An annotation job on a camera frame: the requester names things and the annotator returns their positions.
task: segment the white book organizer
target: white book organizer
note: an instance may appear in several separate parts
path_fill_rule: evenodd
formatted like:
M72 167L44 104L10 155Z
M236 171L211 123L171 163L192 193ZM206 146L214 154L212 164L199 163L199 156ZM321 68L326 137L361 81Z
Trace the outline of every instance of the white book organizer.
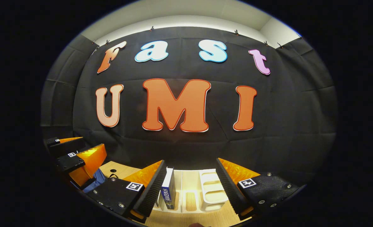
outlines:
M216 169L174 170L174 180L178 195L175 197L178 199L175 209L167 209L162 195L159 194L153 210L184 214L204 213L219 210L228 200Z

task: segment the orange letter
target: orange letter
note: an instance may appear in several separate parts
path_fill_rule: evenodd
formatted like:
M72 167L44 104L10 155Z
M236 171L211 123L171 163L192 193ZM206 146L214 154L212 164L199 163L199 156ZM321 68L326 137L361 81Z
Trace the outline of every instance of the orange letter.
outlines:
M175 99L164 79L148 79L143 83L147 89L147 119L143 122L146 130L160 131L159 111L166 126L174 130L185 111L185 120L180 125L184 132L206 132L205 122L206 93L211 84L202 79L191 79L186 83L178 99Z
M117 84L111 87L112 93L112 114L110 117L105 115L105 94L107 93L106 88L97 89L95 95L97 96L97 116L101 124L107 127L114 127L119 122L119 101L120 93L123 90L123 85Z
M126 45L126 41L123 41L119 43L118 45L106 50L104 60L102 61L100 68L97 70L97 73L107 70L110 66L109 59L113 61L113 59L116 58L116 55L119 52L119 48L123 48L125 47L125 45Z
M251 130L254 127L252 109L257 90L248 86L238 86L236 91L240 95L240 110L238 112L238 120L234 123L233 128L235 131Z

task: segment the letter m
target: letter m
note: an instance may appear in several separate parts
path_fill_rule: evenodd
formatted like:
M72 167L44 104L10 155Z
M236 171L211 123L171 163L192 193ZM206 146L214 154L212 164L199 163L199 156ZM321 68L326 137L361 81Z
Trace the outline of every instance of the letter m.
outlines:
M185 120L180 125L184 132L206 132L209 125L205 122L206 94L211 88L208 81L191 79L186 83L178 99L175 99L164 79L148 79L143 83L147 89L147 117L143 122L146 130L160 131L163 124L159 121L159 111L166 126L174 130L185 111Z

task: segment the blue letter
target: blue letter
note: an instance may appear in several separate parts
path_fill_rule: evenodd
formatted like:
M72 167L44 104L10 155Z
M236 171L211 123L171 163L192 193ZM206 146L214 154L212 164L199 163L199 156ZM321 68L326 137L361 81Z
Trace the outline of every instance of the blue letter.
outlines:
M199 47L203 50L199 56L204 61L223 62L227 59L227 47L224 43L215 40L202 40Z
M140 51L135 56L135 61L137 62L145 62L148 60L153 61L160 61L163 60L168 56L168 53L166 51L166 47L168 46L167 42L164 41L154 41L151 43L147 43L142 46L142 51Z

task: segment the wooden table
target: wooden table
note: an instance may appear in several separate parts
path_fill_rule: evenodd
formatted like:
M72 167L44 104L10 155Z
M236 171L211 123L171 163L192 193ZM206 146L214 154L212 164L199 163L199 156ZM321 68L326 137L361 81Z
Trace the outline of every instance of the wooden table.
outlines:
M114 174L120 179L140 170L113 161L101 166L100 169L106 177L112 174L111 169L115 169ZM220 210L199 214L177 214L152 210L144 225L149 227L188 227L192 223L200 223L206 227L229 227L241 222L230 202L227 201Z

